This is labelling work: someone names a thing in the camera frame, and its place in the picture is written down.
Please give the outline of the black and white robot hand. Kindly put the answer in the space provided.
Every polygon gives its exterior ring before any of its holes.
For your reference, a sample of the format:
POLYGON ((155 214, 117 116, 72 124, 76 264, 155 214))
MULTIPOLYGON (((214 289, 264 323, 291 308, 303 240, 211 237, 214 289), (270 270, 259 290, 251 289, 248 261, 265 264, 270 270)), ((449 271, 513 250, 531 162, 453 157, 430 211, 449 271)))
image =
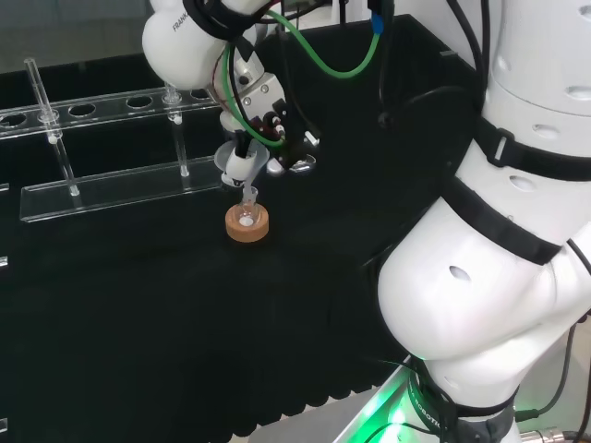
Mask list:
POLYGON ((228 137, 214 155, 223 184, 250 186, 262 169, 273 176, 312 170, 319 134, 287 101, 280 80, 255 56, 244 61, 237 55, 227 73, 222 67, 216 64, 211 86, 228 137))

